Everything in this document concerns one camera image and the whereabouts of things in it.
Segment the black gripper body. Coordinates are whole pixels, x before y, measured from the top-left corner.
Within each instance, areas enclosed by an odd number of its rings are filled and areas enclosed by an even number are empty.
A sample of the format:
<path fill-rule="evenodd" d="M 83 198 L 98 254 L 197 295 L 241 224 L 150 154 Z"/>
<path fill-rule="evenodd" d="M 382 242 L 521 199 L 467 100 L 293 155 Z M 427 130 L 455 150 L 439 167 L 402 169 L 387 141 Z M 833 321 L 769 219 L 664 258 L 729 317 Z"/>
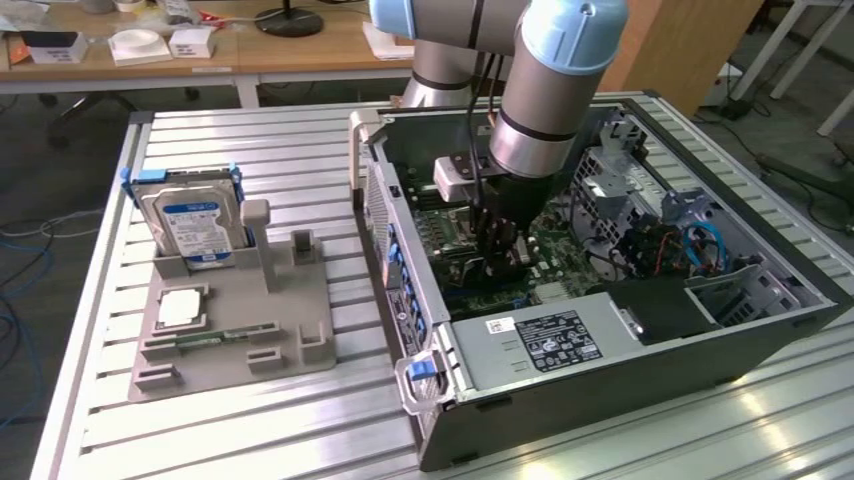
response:
<path fill-rule="evenodd" d="M 553 185 L 553 177 L 534 179 L 513 174 L 490 177 L 485 184 L 487 211 L 528 233 L 553 196 Z"/>

